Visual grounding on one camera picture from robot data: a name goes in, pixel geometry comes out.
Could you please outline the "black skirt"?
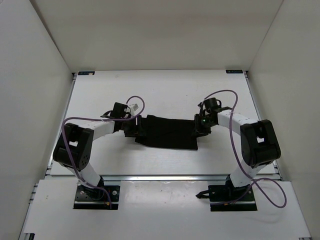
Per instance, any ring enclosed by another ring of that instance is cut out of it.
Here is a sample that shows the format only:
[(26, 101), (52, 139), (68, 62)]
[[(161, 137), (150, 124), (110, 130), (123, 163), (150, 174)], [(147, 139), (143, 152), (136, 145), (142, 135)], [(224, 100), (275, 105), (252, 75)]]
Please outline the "black skirt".
[(145, 136), (135, 138), (138, 144), (162, 149), (198, 150), (197, 138), (193, 136), (193, 120), (148, 115), (141, 119), (141, 123)]

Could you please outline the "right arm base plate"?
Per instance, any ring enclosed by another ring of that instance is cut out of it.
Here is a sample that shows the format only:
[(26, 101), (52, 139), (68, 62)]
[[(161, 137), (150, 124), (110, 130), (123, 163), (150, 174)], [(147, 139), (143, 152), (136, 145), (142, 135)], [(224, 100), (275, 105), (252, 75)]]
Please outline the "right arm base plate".
[(249, 185), (233, 188), (226, 185), (209, 185), (208, 195), (211, 212), (254, 212), (257, 204)]

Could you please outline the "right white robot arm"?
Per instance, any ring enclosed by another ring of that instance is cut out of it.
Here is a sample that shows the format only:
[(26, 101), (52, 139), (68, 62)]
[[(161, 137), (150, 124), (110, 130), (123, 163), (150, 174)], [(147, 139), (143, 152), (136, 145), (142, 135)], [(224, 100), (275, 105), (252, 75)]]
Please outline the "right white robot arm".
[(240, 136), (241, 156), (237, 158), (237, 168), (228, 176), (231, 183), (224, 187), (224, 195), (229, 200), (236, 200), (242, 195), (242, 187), (246, 187), (260, 170), (281, 156), (280, 145), (270, 120), (254, 120), (230, 107), (203, 110), (194, 116), (196, 137), (204, 137), (211, 133), (211, 128), (221, 126), (229, 129), (229, 135)]

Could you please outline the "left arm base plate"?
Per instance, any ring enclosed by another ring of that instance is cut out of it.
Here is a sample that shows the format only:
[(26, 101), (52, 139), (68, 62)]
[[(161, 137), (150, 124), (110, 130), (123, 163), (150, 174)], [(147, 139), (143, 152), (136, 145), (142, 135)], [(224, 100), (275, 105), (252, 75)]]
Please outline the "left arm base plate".
[(111, 203), (104, 191), (78, 184), (73, 208), (76, 210), (118, 210), (121, 186), (105, 185), (104, 189), (109, 193)]

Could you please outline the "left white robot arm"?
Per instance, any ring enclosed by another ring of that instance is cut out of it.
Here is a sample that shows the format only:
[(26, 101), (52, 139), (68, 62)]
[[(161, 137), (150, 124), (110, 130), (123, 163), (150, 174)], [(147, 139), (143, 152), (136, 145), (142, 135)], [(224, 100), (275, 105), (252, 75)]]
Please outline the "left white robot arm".
[(72, 172), (93, 199), (101, 198), (107, 191), (102, 176), (90, 164), (93, 142), (137, 124), (141, 113), (133, 105), (121, 104), (119, 109), (109, 110), (100, 118), (66, 118), (53, 150), (53, 160)]

